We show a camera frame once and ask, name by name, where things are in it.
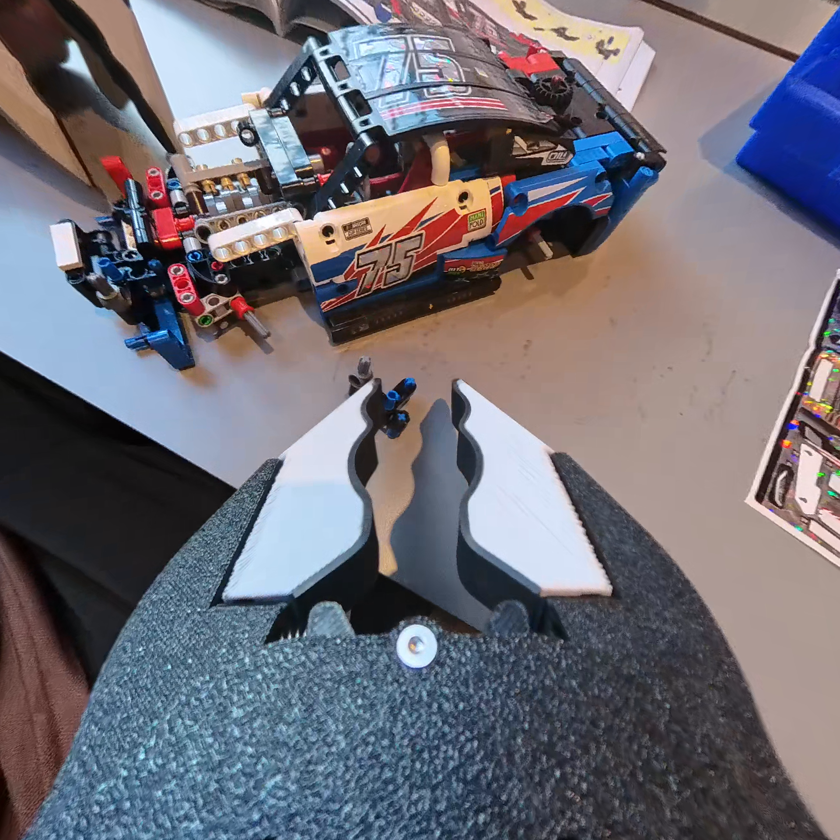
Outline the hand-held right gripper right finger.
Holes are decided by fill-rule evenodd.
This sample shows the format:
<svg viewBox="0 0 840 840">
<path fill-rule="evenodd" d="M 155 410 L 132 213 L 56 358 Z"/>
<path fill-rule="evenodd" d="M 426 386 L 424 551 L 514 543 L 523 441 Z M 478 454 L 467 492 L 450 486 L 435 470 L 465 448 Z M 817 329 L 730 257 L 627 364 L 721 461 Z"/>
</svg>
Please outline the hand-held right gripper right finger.
<svg viewBox="0 0 840 840">
<path fill-rule="evenodd" d="M 518 602 L 557 621 L 553 601 L 611 597 L 613 583 L 560 476 L 556 453 L 463 379 L 451 385 L 458 507 L 456 566 L 488 610 Z"/>
</svg>

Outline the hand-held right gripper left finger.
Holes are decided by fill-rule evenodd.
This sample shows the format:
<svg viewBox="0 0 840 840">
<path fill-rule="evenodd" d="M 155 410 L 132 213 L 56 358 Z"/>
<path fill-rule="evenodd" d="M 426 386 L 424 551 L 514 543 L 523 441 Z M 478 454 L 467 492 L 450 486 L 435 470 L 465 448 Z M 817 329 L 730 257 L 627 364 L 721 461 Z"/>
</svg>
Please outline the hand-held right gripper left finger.
<svg viewBox="0 0 840 840">
<path fill-rule="evenodd" d="M 373 588 L 379 542 L 367 485 L 382 397 L 371 379 L 281 454 L 224 577 L 223 606 L 279 605 L 303 621 L 321 602 L 352 610 Z"/>
</svg>

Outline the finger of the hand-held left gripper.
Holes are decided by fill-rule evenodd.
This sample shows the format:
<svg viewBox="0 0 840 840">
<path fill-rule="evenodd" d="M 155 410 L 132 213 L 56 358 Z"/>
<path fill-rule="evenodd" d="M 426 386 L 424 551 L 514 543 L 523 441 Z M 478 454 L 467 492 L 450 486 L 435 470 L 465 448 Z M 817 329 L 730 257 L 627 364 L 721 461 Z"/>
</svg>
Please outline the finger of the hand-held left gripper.
<svg viewBox="0 0 840 840">
<path fill-rule="evenodd" d="M 92 179 L 63 124 L 41 96 L 39 84 L 68 58 L 61 31 L 37 34 L 25 45 L 17 35 L 1 37 L 2 117 L 40 151 L 87 186 Z"/>
<path fill-rule="evenodd" d="M 174 115 L 131 2 L 58 1 L 69 62 L 56 69 L 56 162 L 109 200 L 119 189 L 101 158 L 141 179 L 179 151 Z"/>
</svg>

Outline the black blue brick connector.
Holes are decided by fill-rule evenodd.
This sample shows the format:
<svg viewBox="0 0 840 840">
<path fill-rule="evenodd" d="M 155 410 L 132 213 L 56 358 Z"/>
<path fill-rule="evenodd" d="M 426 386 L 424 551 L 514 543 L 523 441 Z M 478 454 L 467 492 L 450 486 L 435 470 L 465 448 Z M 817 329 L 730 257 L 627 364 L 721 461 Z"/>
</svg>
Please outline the black blue brick connector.
<svg viewBox="0 0 840 840">
<path fill-rule="evenodd" d="M 379 420 L 377 423 L 379 430 L 387 438 L 399 438 L 410 423 L 410 416 L 406 407 L 416 390 L 416 380 L 408 376 L 399 381 L 389 391 L 380 394 Z"/>
</svg>

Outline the toy brick race car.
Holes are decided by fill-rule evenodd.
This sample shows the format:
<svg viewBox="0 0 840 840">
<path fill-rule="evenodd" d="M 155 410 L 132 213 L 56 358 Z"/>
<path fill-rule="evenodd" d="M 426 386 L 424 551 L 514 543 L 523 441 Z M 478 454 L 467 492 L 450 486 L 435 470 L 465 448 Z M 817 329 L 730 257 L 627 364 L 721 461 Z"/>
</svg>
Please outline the toy brick race car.
<svg viewBox="0 0 840 840">
<path fill-rule="evenodd" d="M 263 291 L 310 290 L 339 344 L 492 295 L 509 248 L 590 254 L 665 147 L 578 59 L 466 9 L 386 2 L 273 87 L 175 121 L 167 165 L 101 158 L 118 197 L 90 231 L 50 226 L 58 269 L 183 371 L 185 317 L 267 339 Z"/>
</svg>

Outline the person's black pants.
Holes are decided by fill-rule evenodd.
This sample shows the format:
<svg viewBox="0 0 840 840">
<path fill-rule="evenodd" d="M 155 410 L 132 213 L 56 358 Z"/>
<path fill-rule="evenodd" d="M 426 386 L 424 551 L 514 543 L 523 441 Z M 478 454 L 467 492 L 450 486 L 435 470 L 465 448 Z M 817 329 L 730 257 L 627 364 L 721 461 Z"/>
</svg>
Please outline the person's black pants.
<svg viewBox="0 0 840 840">
<path fill-rule="evenodd" d="M 235 488 L 1 355 L 1 524 L 92 686 L 156 576 Z"/>
</svg>

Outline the holographic sticker sheet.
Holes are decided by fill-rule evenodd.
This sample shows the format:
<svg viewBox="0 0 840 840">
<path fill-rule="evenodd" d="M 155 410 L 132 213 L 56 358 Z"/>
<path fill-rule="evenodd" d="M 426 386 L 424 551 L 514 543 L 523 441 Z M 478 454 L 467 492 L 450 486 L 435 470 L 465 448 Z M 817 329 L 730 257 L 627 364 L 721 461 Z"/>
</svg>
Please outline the holographic sticker sheet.
<svg viewBox="0 0 840 840">
<path fill-rule="evenodd" d="M 745 501 L 839 565 L 839 275 L 823 301 Z"/>
</svg>

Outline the person's brown shirt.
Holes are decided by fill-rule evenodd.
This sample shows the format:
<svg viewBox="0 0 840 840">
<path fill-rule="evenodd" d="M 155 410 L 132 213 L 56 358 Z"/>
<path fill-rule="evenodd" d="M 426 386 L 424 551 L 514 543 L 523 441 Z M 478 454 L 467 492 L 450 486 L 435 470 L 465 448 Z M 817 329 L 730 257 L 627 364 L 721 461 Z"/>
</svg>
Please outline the person's brown shirt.
<svg viewBox="0 0 840 840">
<path fill-rule="evenodd" d="M 22 838 L 67 759 L 89 687 L 42 588 L 1 536 L 1 838 Z"/>
</svg>

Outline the open instruction booklet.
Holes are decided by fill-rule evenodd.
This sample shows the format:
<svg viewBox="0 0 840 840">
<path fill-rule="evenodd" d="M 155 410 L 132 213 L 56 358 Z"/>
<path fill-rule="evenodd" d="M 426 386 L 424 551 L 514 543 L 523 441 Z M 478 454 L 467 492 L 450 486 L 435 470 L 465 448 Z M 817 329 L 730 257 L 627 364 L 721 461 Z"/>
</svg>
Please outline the open instruction booklet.
<svg viewBox="0 0 840 840">
<path fill-rule="evenodd" d="M 655 52 L 641 28 L 576 17 L 543 1 L 215 1 L 207 5 L 302 42 L 356 24 L 462 25 L 512 56 L 530 47 L 579 60 L 631 109 Z"/>
</svg>

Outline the blue plastic bin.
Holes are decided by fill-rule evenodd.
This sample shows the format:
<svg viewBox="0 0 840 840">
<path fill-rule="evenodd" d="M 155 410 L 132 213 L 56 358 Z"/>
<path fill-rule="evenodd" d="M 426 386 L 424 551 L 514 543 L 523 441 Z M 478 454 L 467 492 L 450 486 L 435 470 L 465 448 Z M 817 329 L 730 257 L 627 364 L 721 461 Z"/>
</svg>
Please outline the blue plastic bin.
<svg viewBox="0 0 840 840">
<path fill-rule="evenodd" d="M 736 156 L 828 226 L 839 227 L 839 13 L 827 21 L 749 123 Z"/>
</svg>

